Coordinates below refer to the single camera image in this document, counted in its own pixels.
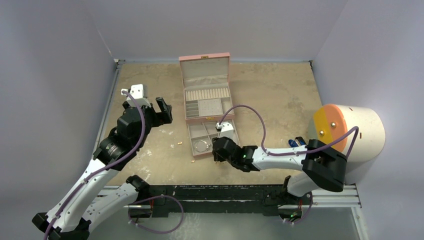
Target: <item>metal frame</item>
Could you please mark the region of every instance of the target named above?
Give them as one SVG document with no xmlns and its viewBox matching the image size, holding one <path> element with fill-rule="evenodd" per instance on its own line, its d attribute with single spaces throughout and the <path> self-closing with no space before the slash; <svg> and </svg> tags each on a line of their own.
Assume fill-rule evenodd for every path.
<svg viewBox="0 0 424 240">
<path fill-rule="evenodd" d="M 121 74 L 122 66 L 126 63 L 125 60 L 117 59 L 116 71 L 113 79 L 112 88 L 110 90 L 109 98 L 107 99 L 107 105 L 104 110 L 103 118 L 100 123 L 100 128 L 95 140 L 94 150 L 98 147 L 101 139 L 103 139 L 106 131 L 106 125 L 110 115 L 110 108 L 112 105 L 113 98 L 115 96 L 115 90 L 118 85 L 118 80 Z M 108 194 L 114 192 L 119 186 L 109 185 L 105 186 L 94 199 L 93 203 L 99 201 L 101 198 L 106 197 Z M 317 189 L 312 191 L 313 205 L 312 208 L 350 208 L 358 232 L 360 240 L 369 240 L 368 228 L 365 223 L 365 218 L 362 213 L 361 201 L 356 185 L 345 185 L 342 192 L 330 192 L 323 189 Z M 124 206 L 124 208 L 139 208 L 149 209 L 149 205 L 132 205 Z M 296 209 L 297 205 L 283 205 L 280 209 Z"/>
</svg>

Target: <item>floor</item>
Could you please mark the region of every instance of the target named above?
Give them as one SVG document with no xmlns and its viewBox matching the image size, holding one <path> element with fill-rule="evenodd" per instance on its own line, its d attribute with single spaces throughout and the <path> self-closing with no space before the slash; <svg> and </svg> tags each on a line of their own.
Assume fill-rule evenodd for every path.
<svg viewBox="0 0 424 240">
<path fill-rule="evenodd" d="M 262 115 L 267 129 L 265 147 L 287 148 L 288 139 L 306 139 L 309 121 L 322 105 L 309 62 L 232 63 L 229 79 L 233 104 L 249 105 Z M 121 89 L 140 83 L 147 85 L 150 101 L 163 97 L 172 105 L 173 122 L 153 128 L 144 147 L 109 185 L 121 185 L 131 175 L 139 175 L 151 185 L 281 184 L 286 176 L 297 173 L 285 169 L 246 173 L 226 162 L 216 164 L 212 156 L 192 162 L 179 64 L 124 64 L 106 133 L 122 115 L 125 97 Z M 246 108 L 235 109 L 235 116 L 241 145 L 260 145 L 263 130 L 258 117 Z"/>
</svg>

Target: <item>beige table surface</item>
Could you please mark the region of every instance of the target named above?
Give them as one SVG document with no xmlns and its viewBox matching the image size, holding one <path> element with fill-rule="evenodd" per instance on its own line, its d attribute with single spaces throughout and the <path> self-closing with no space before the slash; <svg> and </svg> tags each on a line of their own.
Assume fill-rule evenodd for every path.
<svg viewBox="0 0 424 240">
<path fill-rule="evenodd" d="M 288 139 L 296 136 L 306 139 L 308 123 L 321 107 L 308 62 L 232 63 L 229 79 L 233 104 L 249 105 L 263 117 L 267 130 L 266 148 L 288 148 Z M 192 163 L 179 64 L 124 64 L 106 133 L 116 126 L 123 112 L 125 97 L 120 90 L 134 84 L 147 85 L 151 102 L 156 97 L 163 97 L 172 105 L 173 122 L 152 128 L 144 147 L 108 185 L 121 185 L 131 175 L 138 175 L 151 185 L 282 184 L 286 176 L 297 173 L 286 169 L 242 172 L 227 162 L 216 164 L 212 155 Z M 261 122 L 252 111 L 235 109 L 234 122 L 242 146 L 261 144 Z"/>
</svg>

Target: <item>cylindrical container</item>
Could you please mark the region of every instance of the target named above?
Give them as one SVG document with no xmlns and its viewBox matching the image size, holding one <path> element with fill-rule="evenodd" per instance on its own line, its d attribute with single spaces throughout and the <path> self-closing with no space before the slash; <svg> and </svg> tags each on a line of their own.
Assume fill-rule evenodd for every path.
<svg viewBox="0 0 424 240">
<path fill-rule="evenodd" d="M 329 144 L 354 126 L 359 127 L 359 133 L 347 161 L 360 163 L 375 158 L 383 149 L 386 133 L 380 117 L 370 108 L 324 105 L 313 115 L 308 137 Z M 346 154 L 353 137 L 354 133 L 332 147 Z"/>
</svg>

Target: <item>open jewelry box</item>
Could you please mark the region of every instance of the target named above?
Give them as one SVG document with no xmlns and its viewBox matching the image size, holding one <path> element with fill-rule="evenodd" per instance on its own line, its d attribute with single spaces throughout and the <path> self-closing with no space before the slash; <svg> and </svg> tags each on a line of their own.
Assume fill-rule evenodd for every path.
<svg viewBox="0 0 424 240">
<path fill-rule="evenodd" d="M 218 136 L 215 125 L 233 106 L 229 85 L 230 54 L 180 56 L 179 64 L 184 88 L 185 122 L 193 156 L 211 155 L 212 139 Z M 231 122 L 235 129 L 234 117 L 232 110 L 225 120 Z M 234 135 L 238 144 L 237 132 Z"/>
</svg>

